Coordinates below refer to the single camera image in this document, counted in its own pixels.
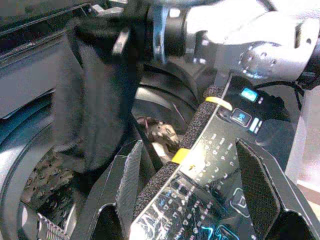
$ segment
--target button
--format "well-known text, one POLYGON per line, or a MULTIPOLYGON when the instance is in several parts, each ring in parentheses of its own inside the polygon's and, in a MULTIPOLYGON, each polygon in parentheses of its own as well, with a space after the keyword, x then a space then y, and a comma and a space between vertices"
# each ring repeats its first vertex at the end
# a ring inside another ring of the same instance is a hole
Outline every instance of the button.
POLYGON ((244 97, 245 99, 248 99, 250 102, 255 102, 258 98, 258 93, 256 93, 255 91, 245 87, 241 94, 242 97, 244 97))
POLYGON ((231 119, 242 125, 243 127, 247 127, 251 120, 251 116, 248 113, 240 110, 239 108, 236 108, 233 111, 231 119))

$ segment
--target control panel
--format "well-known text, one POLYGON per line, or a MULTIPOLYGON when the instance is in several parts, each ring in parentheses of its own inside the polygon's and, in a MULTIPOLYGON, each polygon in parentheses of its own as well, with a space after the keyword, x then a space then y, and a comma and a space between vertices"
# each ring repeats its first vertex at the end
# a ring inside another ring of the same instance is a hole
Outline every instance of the control panel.
POLYGON ((130 239, 256 240, 236 137, 254 140, 238 125, 213 116, 175 174, 133 222, 130 239))

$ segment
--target yellow tag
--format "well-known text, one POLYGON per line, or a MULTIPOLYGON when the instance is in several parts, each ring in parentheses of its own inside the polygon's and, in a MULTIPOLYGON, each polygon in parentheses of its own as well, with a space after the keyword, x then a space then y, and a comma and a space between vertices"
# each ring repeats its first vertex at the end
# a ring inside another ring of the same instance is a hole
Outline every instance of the yellow tag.
POLYGON ((205 98, 206 102, 211 102, 215 104, 219 104, 220 106, 232 111, 232 106, 229 102, 223 100, 222 98, 216 97, 216 96, 208 96, 205 98))
POLYGON ((189 149, 180 148, 172 158, 172 162, 176 164, 181 164, 189 152, 189 149))

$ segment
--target yellow zip tie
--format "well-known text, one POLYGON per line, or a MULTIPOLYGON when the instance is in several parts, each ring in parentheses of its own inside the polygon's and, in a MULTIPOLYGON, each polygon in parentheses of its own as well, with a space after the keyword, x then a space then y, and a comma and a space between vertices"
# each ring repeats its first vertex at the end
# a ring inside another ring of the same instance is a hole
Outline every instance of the yellow zip tie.
POLYGON ((229 102, 223 100, 220 97, 216 97, 216 96, 208 96, 205 98, 206 102, 211 102, 211 103, 215 103, 215 104, 219 104, 220 106, 232 111, 232 106, 229 102))
POLYGON ((176 164, 181 164, 189 152, 189 149, 180 148, 172 158, 172 162, 176 164))

